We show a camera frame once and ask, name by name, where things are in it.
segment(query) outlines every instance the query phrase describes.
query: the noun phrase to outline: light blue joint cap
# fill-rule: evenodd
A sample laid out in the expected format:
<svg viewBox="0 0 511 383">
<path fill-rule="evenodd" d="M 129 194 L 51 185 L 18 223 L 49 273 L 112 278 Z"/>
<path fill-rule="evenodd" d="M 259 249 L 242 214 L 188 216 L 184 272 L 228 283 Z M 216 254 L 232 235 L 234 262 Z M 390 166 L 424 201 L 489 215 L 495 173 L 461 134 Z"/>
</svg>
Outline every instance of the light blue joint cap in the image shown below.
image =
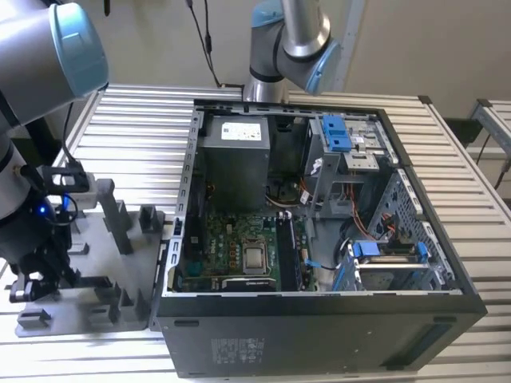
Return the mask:
<svg viewBox="0 0 511 383">
<path fill-rule="evenodd" d="M 109 67 L 101 40 L 87 13 L 76 3 L 50 6 L 50 26 L 62 72 L 75 97 L 103 87 Z"/>
<path fill-rule="evenodd" d="M 341 60 L 341 45 L 332 39 L 312 70 L 305 91 L 314 96 L 332 89 L 337 66 Z"/>
<path fill-rule="evenodd" d="M 252 28 L 267 26 L 284 18 L 280 0 L 260 2 L 252 10 Z"/>
</svg>

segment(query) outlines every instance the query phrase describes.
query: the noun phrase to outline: label sticker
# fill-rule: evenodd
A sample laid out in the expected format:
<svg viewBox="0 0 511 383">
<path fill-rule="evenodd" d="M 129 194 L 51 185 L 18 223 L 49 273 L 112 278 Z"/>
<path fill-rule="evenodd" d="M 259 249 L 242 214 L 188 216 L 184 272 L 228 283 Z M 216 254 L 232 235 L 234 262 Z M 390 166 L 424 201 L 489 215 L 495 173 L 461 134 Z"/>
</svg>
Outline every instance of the label sticker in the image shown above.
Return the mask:
<svg viewBox="0 0 511 383">
<path fill-rule="evenodd" d="M 302 196 L 300 197 L 300 202 L 304 205 L 307 204 L 307 201 L 309 200 L 309 192 L 307 190 L 304 190 L 302 193 Z"/>
<path fill-rule="evenodd" d="M 264 338 L 213 338 L 213 363 L 217 365 L 259 364 L 263 361 Z"/>
<path fill-rule="evenodd" d="M 364 143 L 364 139 L 361 137 L 361 136 L 351 136 L 351 140 L 357 144 L 363 144 Z"/>
<path fill-rule="evenodd" d="M 261 125 L 243 122 L 224 122 L 222 140 L 261 141 Z"/>
</svg>

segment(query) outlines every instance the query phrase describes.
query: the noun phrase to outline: aluminum rail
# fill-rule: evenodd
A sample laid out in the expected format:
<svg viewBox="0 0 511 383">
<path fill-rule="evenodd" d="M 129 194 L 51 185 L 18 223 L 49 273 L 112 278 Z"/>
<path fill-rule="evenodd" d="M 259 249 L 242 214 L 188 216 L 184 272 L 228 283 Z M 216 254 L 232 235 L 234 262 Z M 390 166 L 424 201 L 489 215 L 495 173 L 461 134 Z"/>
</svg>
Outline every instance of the aluminum rail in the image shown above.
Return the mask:
<svg viewBox="0 0 511 383">
<path fill-rule="evenodd" d="M 116 197 L 130 209 L 154 203 L 171 215 L 194 98 L 236 100 L 240 92 L 111 85 L 105 94 L 89 100 L 68 144 L 88 172 L 114 179 Z M 417 97 L 343 93 L 311 97 L 291 92 L 290 99 L 297 104 L 386 110 L 489 313 L 418 373 L 278 380 L 510 382 L 511 213 L 434 106 Z M 81 381 L 178 381 L 159 333 L 17 338 L 14 328 L 20 306 L 9 304 L 8 291 L 3 290 L 13 280 L 9 271 L 0 278 L 0 347 L 5 350 L 0 377 L 51 377 L 53 382 L 69 381 L 69 375 Z"/>
<path fill-rule="evenodd" d="M 477 100 L 470 118 L 478 120 L 511 158 L 511 101 Z"/>
</svg>

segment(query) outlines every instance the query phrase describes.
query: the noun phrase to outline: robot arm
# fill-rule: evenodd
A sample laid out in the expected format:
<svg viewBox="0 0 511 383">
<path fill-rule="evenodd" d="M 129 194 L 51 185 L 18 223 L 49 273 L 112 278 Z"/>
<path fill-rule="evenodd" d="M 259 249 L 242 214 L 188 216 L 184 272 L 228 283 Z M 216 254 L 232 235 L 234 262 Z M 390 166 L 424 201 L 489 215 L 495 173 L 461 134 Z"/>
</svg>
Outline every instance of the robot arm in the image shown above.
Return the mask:
<svg viewBox="0 0 511 383">
<path fill-rule="evenodd" d="M 0 0 L 0 134 L 108 81 L 101 42 L 77 4 Z"/>
<path fill-rule="evenodd" d="M 65 196 L 86 192 L 89 184 L 76 160 L 39 175 L 5 133 L 104 86 L 108 66 L 77 4 L 46 8 L 38 0 L 0 0 L 0 18 L 0 258 L 18 276 L 10 301 L 28 302 L 79 279 L 69 266 Z M 73 177 L 73 186 L 53 184 L 56 174 Z M 62 197 L 59 211 L 48 195 Z M 31 279 L 36 271 L 42 277 Z"/>
<path fill-rule="evenodd" d="M 318 0 L 269 0 L 252 11 L 250 79 L 244 100 L 287 102 L 284 78 L 317 95 L 329 90 L 341 46 Z"/>
</svg>

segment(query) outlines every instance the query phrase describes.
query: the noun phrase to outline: blue drive cage clip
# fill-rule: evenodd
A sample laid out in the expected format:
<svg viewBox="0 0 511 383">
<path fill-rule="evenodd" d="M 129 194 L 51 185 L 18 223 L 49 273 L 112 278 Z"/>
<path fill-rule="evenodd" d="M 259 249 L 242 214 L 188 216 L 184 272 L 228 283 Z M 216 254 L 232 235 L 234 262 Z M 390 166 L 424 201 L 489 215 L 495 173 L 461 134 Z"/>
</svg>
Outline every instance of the blue drive cage clip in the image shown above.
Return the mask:
<svg viewBox="0 0 511 383">
<path fill-rule="evenodd" d="M 420 263 L 428 262 L 428 248 L 424 242 L 417 243 L 418 258 Z"/>
<path fill-rule="evenodd" d="M 351 139 L 341 116 L 324 116 L 323 131 L 332 152 L 350 152 Z"/>
<path fill-rule="evenodd" d="M 380 256 L 380 249 L 376 242 L 356 242 L 353 244 L 353 254 L 355 258 L 378 257 Z"/>
</svg>

